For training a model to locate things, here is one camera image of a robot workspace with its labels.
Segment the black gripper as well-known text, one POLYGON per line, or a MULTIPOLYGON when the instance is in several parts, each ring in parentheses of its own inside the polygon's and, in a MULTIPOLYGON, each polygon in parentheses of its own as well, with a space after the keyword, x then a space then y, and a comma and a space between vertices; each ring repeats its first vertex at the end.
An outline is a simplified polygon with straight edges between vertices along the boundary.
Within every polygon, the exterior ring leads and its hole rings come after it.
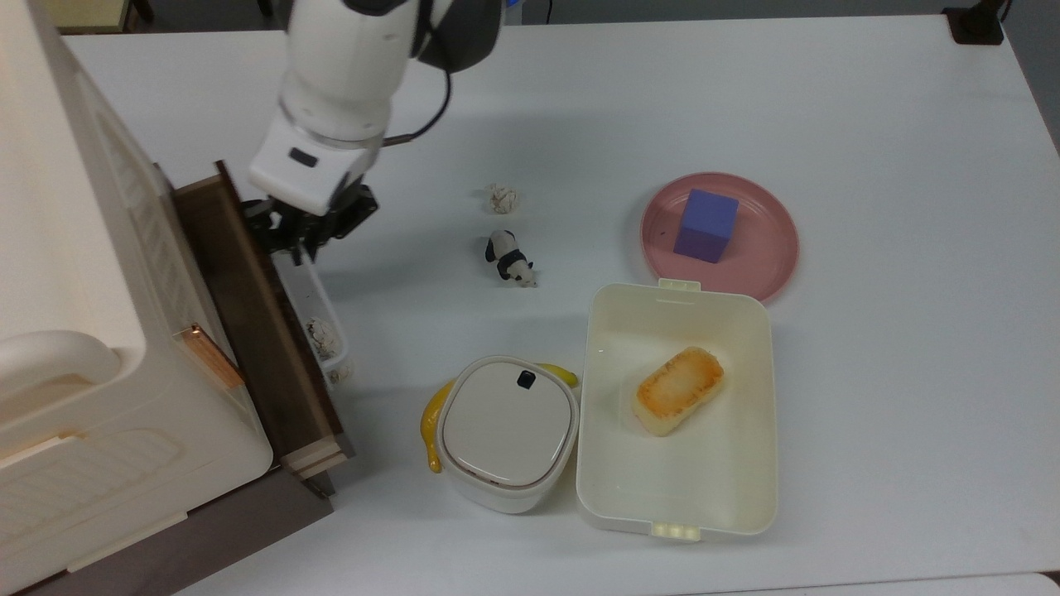
POLYGON ((378 201, 367 185, 349 185, 330 197, 325 215, 308 214, 269 195, 242 203, 250 233, 268 255, 289 252, 292 241, 311 262, 330 241, 341 240, 378 211, 378 201))

